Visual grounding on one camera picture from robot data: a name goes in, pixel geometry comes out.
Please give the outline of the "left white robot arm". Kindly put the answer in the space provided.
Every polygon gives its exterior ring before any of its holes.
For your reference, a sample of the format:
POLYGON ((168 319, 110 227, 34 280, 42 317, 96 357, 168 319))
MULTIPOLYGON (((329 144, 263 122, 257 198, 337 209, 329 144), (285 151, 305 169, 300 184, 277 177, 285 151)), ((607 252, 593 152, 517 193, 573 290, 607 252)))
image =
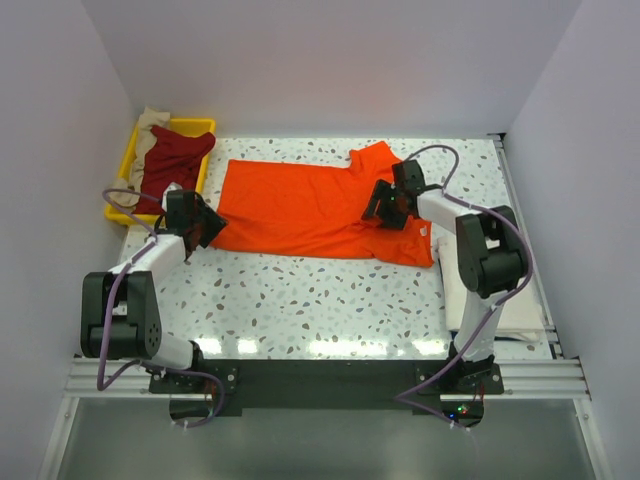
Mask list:
POLYGON ((197 249, 208 247, 228 222, 193 190, 167 189, 160 206, 160 222, 142 224, 149 236, 136 253, 85 276, 81 350, 98 361, 101 378, 109 360, 128 360, 173 369, 173 382, 196 392, 207 380, 207 368, 198 362, 200 349, 163 332, 156 287, 197 249))

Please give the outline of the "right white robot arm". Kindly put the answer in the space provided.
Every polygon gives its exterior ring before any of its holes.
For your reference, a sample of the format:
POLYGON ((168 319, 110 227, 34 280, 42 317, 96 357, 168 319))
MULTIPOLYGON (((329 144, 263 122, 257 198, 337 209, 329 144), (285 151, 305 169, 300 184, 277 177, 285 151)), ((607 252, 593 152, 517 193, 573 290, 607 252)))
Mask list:
POLYGON ((398 400, 434 386, 442 392, 469 392, 498 373, 495 337, 508 300, 531 280, 532 255, 513 210, 474 205, 427 184, 419 163, 392 166, 393 180, 376 182, 362 215, 381 227, 402 230, 409 218, 431 221, 455 236, 458 275, 467 290, 461 327, 447 362, 398 400))

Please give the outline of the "orange t-shirt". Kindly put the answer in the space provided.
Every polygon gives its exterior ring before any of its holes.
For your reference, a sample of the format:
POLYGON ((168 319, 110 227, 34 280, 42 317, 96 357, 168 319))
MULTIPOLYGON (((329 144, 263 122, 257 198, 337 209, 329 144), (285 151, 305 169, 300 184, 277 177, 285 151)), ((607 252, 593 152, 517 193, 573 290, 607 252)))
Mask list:
POLYGON ((346 168, 231 160, 217 208, 228 224, 212 247, 431 267, 430 222, 410 219, 390 230, 362 217, 376 182, 393 178, 398 159, 389 145, 380 141, 349 158, 346 168))

